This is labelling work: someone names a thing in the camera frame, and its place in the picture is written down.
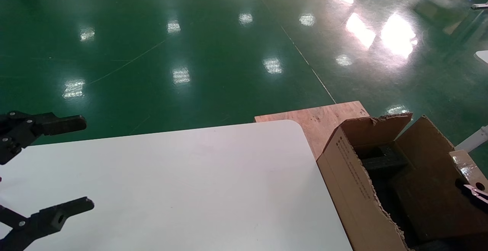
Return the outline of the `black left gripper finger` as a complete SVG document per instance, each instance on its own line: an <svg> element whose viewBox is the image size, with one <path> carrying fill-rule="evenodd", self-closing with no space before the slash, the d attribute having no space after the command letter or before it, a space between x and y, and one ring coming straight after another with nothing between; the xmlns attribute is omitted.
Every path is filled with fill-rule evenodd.
<svg viewBox="0 0 488 251"><path fill-rule="evenodd" d="M30 115L11 111L0 116L0 164L5 165L42 135L54 136L87 128L81 115L57 117L53 112Z"/></svg>
<svg viewBox="0 0 488 251"><path fill-rule="evenodd" d="M34 241L61 231L72 216L93 210L95 204L89 198L79 198L51 206L24 217L1 206L0 221L12 230L0 241L2 251L24 251Z"/></svg>

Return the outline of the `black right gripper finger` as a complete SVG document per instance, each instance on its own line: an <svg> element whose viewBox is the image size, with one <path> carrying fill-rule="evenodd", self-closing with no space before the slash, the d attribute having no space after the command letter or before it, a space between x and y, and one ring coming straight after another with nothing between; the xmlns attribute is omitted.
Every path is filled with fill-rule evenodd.
<svg viewBox="0 0 488 251"><path fill-rule="evenodd" d="M487 193L483 190L469 184L464 184L463 189L465 190L465 195L467 195L470 199L488 204Z"/></svg>

